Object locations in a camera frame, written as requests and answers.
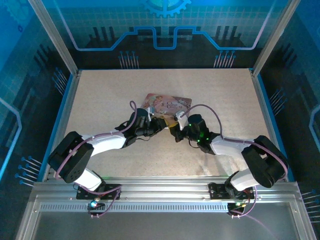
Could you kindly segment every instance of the speckled surface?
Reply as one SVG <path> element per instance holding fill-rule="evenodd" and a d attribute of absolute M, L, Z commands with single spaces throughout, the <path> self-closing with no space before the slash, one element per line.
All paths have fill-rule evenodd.
<path fill-rule="evenodd" d="M 129 119 L 129 101 L 140 107 L 148 93 L 191 98 L 192 105 L 211 106 L 225 136 L 268 136 L 248 69 L 83 70 L 66 133 L 109 132 Z M 196 107 L 190 114 L 201 114 L 208 128 L 219 132 L 208 109 Z M 87 167 L 103 177 L 225 176 L 247 165 L 242 159 L 204 154 L 191 148 L 187 140 L 176 143 L 165 129 L 148 142 L 95 155 Z"/>

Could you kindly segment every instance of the aluminum frame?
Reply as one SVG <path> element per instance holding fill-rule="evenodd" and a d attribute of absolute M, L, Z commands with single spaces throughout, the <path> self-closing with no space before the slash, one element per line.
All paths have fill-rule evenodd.
<path fill-rule="evenodd" d="M 54 139 L 53 139 L 53 144 L 52 147 L 50 149 L 50 152 L 52 152 L 53 149 L 55 149 L 58 144 L 62 141 L 62 139 L 65 136 L 65 132 L 67 129 L 67 125 L 68 125 L 68 120 L 69 120 L 69 116 L 71 113 L 71 109 L 72 109 L 72 105 L 76 96 L 76 92 L 77 92 L 77 88 L 78 88 L 78 84 L 79 84 L 79 80 L 80 80 L 80 76 L 81 76 L 81 71 L 72 77 L 71 79 L 71 83 L 70 83 L 70 88 L 69 91 L 66 92 L 67 96 L 66 96 L 66 100 L 65 100 L 65 104 L 62 110 L 62 114 L 61 114 L 61 119 L 59 121 Z M 43 174 L 43 177 L 41 180 L 39 181 L 46 181 L 48 179 L 48 177 L 50 176 L 50 166 L 48 164 L 46 164 L 45 166 L 45 171 Z"/>
<path fill-rule="evenodd" d="M 279 38 L 283 34 L 286 26 L 288 25 L 291 17 L 296 11 L 301 0 L 288 0 L 285 9 L 280 16 L 277 25 L 274 28 L 273 33 L 270 35 L 269 39 L 267 40 L 266 44 L 264 45 L 258 59 L 256 60 L 253 66 L 253 76 L 256 78 L 263 66 L 265 65 L 267 59 L 269 58 L 271 52 L 273 51 L 274 47 L 276 46 Z"/>
<path fill-rule="evenodd" d="M 43 2 L 41 0 L 28 1 L 70 73 L 76 76 L 78 68 Z"/>
<path fill-rule="evenodd" d="M 184 212 L 217 212 L 202 210 L 202 206 L 217 206 L 232 203 L 234 200 L 210 200 L 208 183 L 224 183 L 226 177 L 113 177 L 108 183 L 122 184 L 122 192 L 117 204 L 121 212 L 132 212 L 126 206 L 139 205 L 140 209 L 152 204 L 169 206 L 163 212 L 177 212 L 170 206 L 190 205 Z M 257 204 L 289 203 L 293 220 L 300 239 L 316 240 L 308 213 L 304 206 L 298 184 L 296 182 L 279 182 L 272 188 L 257 187 Z M 29 202 L 17 234 L 17 240 L 32 239 L 37 231 L 37 221 L 41 212 L 86 212 L 88 200 L 77 200 L 77 191 L 72 184 L 62 180 L 37 182 L 31 192 Z M 159 212 L 149 207 L 144 212 Z M 219 212 L 226 212 L 223 207 Z"/>

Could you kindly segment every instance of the black bracket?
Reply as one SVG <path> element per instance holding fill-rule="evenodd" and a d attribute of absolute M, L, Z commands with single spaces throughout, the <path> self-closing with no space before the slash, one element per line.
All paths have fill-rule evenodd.
<path fill-rule="evenodd" d="M 223 183 L 218 184 L 218 183 L 211 182 L 208 184 L 208 188 L 209 188 L 209 194 L 210 194 L 211 200 L 234 199 L 234 198 L 231 198 L 231 196 L 229 195 L 229 193 L 226 190 L 225 184 L 223 184 Z M 249 195 L 250 199 L 254 199 L 255 195 L 254 195 L 253 188 L 249 187 L 246 190 L 248 190 L 248 193 L 245 193 L 244 191 L 242 191 L 237 196 L 235 196 L 235 199 L 247 200 L 248 195 Z"/>
<path fill-rule="evenodd" d="M 121 184 L 105 184 L 97 192 L 106 192 L 106 191 L 112 190 L 118 186 L 121 186 Z M 79 186 L 78 190 L 77 190 L 77 194 L 76 194 L 76 199 L 78 199 L 78 200 L 92 200 L 92 199 L 99 197 L 101 200 L 113 200 L 113 199 L 115 199 L 116 194 L 117 194 L 117 191 L 115 190 L 115 191 L 112 191 L 106 195 L 99 196 L 96 194 L 89 193 L 86 190 L 84 190 L 82 187 Z M 120 194 L 121 194 L 121 192 L 116 197 L 116 200 L 120 199 Z"/>

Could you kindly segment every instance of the purple cable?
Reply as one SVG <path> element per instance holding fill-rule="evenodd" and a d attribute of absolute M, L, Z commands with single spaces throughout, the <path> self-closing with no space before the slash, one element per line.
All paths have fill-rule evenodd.
<path fill-rule="evenodd" d="M 283 180 L 283 179 L 285 179 L 285 178 L 287 177 L 287 175 L 288 175 L 288 168 L 287 168 L 287 166 L 286 166 L 285 163 L 280 159 L 280 157 L 278 157 L 277 155 L 275 155 L 275 154 L 274 154 L 272 151 L 270 151 L 269 149 L 265 148 L 264 146 L 262 146 L 262 145 L 260 145 L 260 144 L 258 144 L 258 143 L 256 143 L 256 142 L 254 142 L 254 141 L 237 140 L 237 139 L 230 139 L 230 138 L 224 137 L 223 132 L 222 132 L 222 123 L 221 123 L 221 121 L 220 121 L 220 118 L 219 118 L 218 114 L 215 112 L 215 110 L 213 110 L 210 106 L 205 105 L 205 104 L 196 104 L 196 105 L 190 107 L 187 111 L 185 111 L 185 113 L 184 113 L 181 117 L 185 116 L 187 113 L 190 112 L 190 110 L 194 109 L 195 107 L 205 107 L 205 108 L 210 109 L 210 110 L 213 112 L 213 114 L 215 115 L 216 119 L 217 119 L 218 122 L 219 122 L 219 126 L 220 126 L 220 136 L 221 136 L 221 138 L 222 138 L 223 140 L 226 140 L 226 141 L 228 141 L 228 142 L 233 142 L 233 143 L 251 144 L 251 145 L 254 145 L 254 146 L 262 149 L 262 150 L 265 151 L 267 154 L 271 155 L 275 160 L 277 160 L 277 161 L 281 164 L 281 166 L 283 167 L 284 175 L 283 175 L 283 177 L 280 178 L 279 180 Z"/>
<path fill-rule="evenodd" d="M 223 134 L 222 134 L 222 123 L 221 123 L 221 121 L 220 121 L 220 118 L 219 118 L 218 114 L 217 114 L 217 113 L 215 112 L 215 110 L 213 110 L 210 106 L 205 105 L 205 104 L 196 104 L 196 105 L 190 107 L 187 111 L 185 111 L 185 113 L 182 114 L 181 118 L 184 117 L 186 114 L 188 114 L 192 109 L 194 109 L 194 108 L 196 108 L 196 107 L 205 107 L 205 108 L 207 108 L 207 109 L 210 109 L 211 112 L 213 112 L 213 114 L 215 115 L 216 119 L 217 119 L 218 122 L 219 122 L 219 126 L 220 126 L 220 136 L 221 136 L 222 139 L 223 139 L 224 137 L 223 137 Z"/>
<path fill-rule="evenodd" d="M 231 212 L 234 212 L 234 213 L 240 214 L 240 215 L 242 214 L 242 212 L 237 211 L 237 210 L 231 210 Z M 273 233 L 266 225 L 264 225 L 261 221 L 259 221 L 258 219 L 256 219 L 256 218 L 253 217 L 253 216 L 250 216 L 250 215 L 246 215 L 246 217 L 248 217 L 248 218 L 256 221 L 256 222 L 257 222 L 258 224 L 260 224 L 265 230 L 267 230 L 268 233 L 270 233 L 271 236 L 273 236 L 275 239 L 278 239 L 278 238 L 274 235 L 274 233 Z"/>
<path fill-rule="evenodd" d="M 105 215 L 111 209 L 111 206 L 114 204 L 115 200 L 117 199 L 117 197 L 118 197 L 118 195 L 119 195 L 119 193 L 121 191 L 121 186 L 119 186 L 119 187 L 120 188 L 116 187 L 116 188 L 112 189 L 114 191 L 114 190 L 116 190 L 118 188 L 118 190 L 116 191 L 115 197 L 112 200 L 111 204 L 108 206 L 108 208 L 103 213 L 91 214 L 92 218 L 100 218 L 103 215 Z"/>
<path fill-rule="evenodd" d="M 242 213 L 241 212 L 241 215 L 239 216 L 239 218 L 247 216 L 252 211 L 252 209 L 254 209 L 254 207 L 255 207 L 255 205 L 257 203 L 257 197 L 258 197 L 258 192 L 257 192 L 257 187 L 256 186 L 254 186 L 254 191 L 255 191 L 255 196 L 254 196 L 254 201 L 253 201 L 253 204 L 252 204 L 251 208 L 246 213 Z"/>
<path fill-rule="evenodd" d="M 64 168 L 64 166 L 66 165 L 66 163 L 69 161 L 69 159 L 71 158 L 71 156 L 85 143 L 95 139 L 95 138 L 100 138 L 100 137 L 105 137 L 105 136 L 111 136 L 111 135 L 118 135 L 120 133 L 125 132 L 126 130 L 128 130 L 135 122 L 136 118 L 137 118 L 137 105 L 134 101 L 130 101 L 130 107 L 134 110 L 134 117 L 131 121 L 131 123 L 123 130 L 117 131 L 117 132 L 113 132 L 112 134 L 110 132 L 106 132 L 106 133 L 100 133 L 97 135 L 94 135 L 92 137 L 87 138 L 86 140 L 83 140 L 82 142 L 80 142 L 69 154 L 68 156 L 63 160 L 63 162 L 61 163 L 60 167 L 58 168 L 58 170 L 56 171 L 56 175 L 55 175 L 55 179 L 59 179 L 59 174 L 61 172 L 61 170 Z M 103 193 L 101 192 L 91 192 L 92 194 L 96 194 L 96 195 L 101 195 Z"/>
<path fill-rule="evenodd" d="M 98 191 L 91 191 L 88 188 L 86 188 L 85 186 L 82 186 L 80 184 L 77 184 L 77 185 L 79 187 L 83 188 L 84 190 L 86 190 L 88 193 L 95 194 L 95 195 L 106 195 L 106 194 L 114 192 L 115 190 L 121 190 L 121 186 L 116 186 L 115 188 L 112 188 L 111 190 L 98 192 Z"/>

